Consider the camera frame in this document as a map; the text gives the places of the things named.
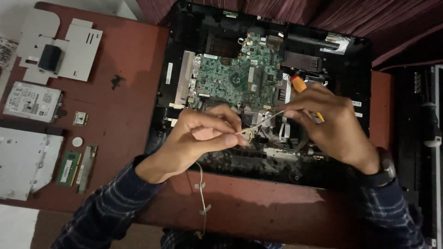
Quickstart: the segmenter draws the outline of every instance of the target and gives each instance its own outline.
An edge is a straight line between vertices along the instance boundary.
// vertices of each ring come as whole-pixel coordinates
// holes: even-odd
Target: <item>hard drive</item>
[[[57,89],[15,82],[3,113],[50,123],[57,118],[62,96]]]

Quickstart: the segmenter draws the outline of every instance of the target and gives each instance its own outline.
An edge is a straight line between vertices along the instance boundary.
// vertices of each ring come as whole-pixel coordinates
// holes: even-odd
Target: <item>screwdriver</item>
[[[424,86],[424,103],[421,105],[423,144],[434,148],[441,145],[442,132],[439,129],[439,120],[435,111],[437,105],[432,103],[429,97],[431,87],[427,78],[427,70],[424,72]]]
[[[294,89],[298,92],[301,93],[303,92],[303,90],[306,89],[306,83],[305,81],[303,81],[299,75],[295,74],[292,75],[289,80],[292,83],[292,86],[294,87]],[[320,113],[316,113],[317,116],[319,117],[319,119],[324,122],[325,120],[323,119],[322,115]]]

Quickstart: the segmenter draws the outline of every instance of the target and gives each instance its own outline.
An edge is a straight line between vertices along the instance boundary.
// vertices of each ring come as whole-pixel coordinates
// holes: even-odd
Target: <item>left hand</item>
[[[241,119],[228,105],[206,113],[184,109],[163,146],[136,166],[136,174],[149,183],[161,183],[183,173],[206,152],[246,145]]]

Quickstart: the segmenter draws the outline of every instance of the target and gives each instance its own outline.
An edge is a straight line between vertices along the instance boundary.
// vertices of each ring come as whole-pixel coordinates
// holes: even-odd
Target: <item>maroon curtain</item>
[[[441,0],[192,0],[231,11],[299,23],[373,42],[373,66],[386,64],[422,38],[443,28]],[[149,23],[157,24],[175,0],[137,0]],[[424,53],[432,53],[428,47]],[[443,59],[443,54],[435,54]],[[420,56],[415,62],[424,62]]]

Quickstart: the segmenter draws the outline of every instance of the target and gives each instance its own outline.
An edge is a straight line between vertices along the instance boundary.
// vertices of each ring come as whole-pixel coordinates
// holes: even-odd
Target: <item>plaid shirt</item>
[[[146,156],[138,156],[114,180],[94,191],[64,225],[53,249],[106,249],[112,240],[122,239],[134,220],[163,184],[140,179],[134,167]],[[359,200],[367,226],[367,248],[425,248],[420,228],[415,225],[396,180],[381,188],[362,188]],[[247,241],[207,233],[199,240],[195,233],[164,229],[162,249],[282,249],[283,244]]]

